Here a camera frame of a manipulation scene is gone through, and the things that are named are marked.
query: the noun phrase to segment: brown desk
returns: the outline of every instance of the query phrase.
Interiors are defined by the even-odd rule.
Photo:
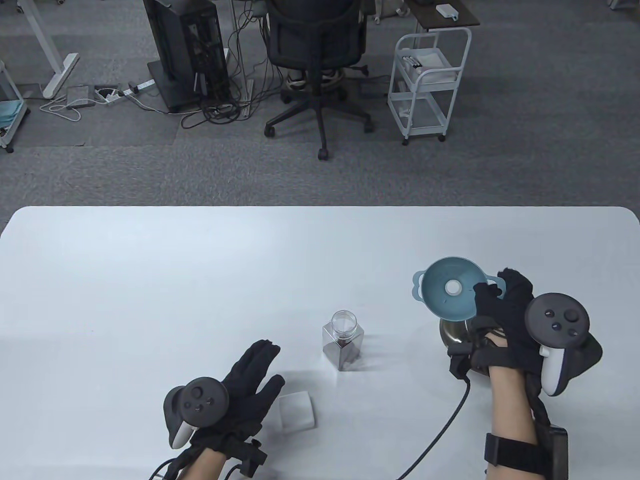
[[[436,0],[433,5],[428,6],[418,5],[415,0],[404,1],[411,9],[411,13],[420,26],[427,31],[434,28],[475,27],[480,25],[480,20],[469,11],[461,0]],[[446,19],[436,11],[436,6],[443,3],[448,3],[458,11],[457,22],[452,19]]]

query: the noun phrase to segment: gray carpet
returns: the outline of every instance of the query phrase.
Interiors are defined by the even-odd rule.
[[[44,55],[7,1],[0,57],[17,83],[46,83]],[[67,85],[148,79],[156,48],[141,0],[37,1],[60,50],[81,54]],[[227,3],[218,6],[227,36]],[[640,15],[612,12],[605,0],[468,6],[483,24],[473,29],[445,143],[402,147],[382,98],[361,101],[373,135],[327,114],[330,163],[316,159],[311,113],[263,136],[265,120],[284,108],[277,99],[247,122],[192,130],[130,102],[83,109],[74,124],[32,100],[15,153],[0,152],[0,221],[43,204],[622,205],[639,213]],[[363,63],[372,75],[390,73],[395,42],[412,25],[369,24]],[[241,38],[247,65],[264,59],[256,28]],[[141,99],[161,108],[151,95]]]

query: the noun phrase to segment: black computer case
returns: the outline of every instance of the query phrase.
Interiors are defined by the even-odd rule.
[[[228,100],[227,62],[215,4],[210,0],[144,2],[160,55],[160,65],[152,68],[150,64],[149,69],[170,110],[169,103],[175,103],[177,97],[192,102]],[[178,85],[182,92],[163,92]]]

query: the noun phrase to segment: glass bottle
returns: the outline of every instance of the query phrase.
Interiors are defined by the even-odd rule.
[[[323,352],[329,361],[344,372],[360,356],[364,330],[354,314],[340,310],[323,327]]]

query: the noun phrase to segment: black glove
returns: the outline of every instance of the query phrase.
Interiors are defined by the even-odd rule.
[[[540,376],[543,360],[540,344],[531,338],[524,321],[527,306],[533,300],[533,285],[520,272],[509,268],[498,276],[507,285],[502,300],[498,298],[502,291],[497,285],[481,282],[474,286],[477,317],[471,321],[471,329],[481,338],[472,356],[472,365],[478,368],[510,367]],[[496,348],[490,340],[484,339],[485,333],[496,329],[504,332],[508,342],[506,349]]]
[[[215,425],[193,434],[191,446],[172,462],[165,479],[174,479],[178,471],[192,464],[205,448],[223,453],[227,458],[237,458],[246,451],[249,445],[243,442],[260,431],[264,417],[284,386],[282,376],[274,375],[257,391],[279,352],[280,347],[268,340],[259,340],[244,352],[222,381],[229,394],[227,413]]]

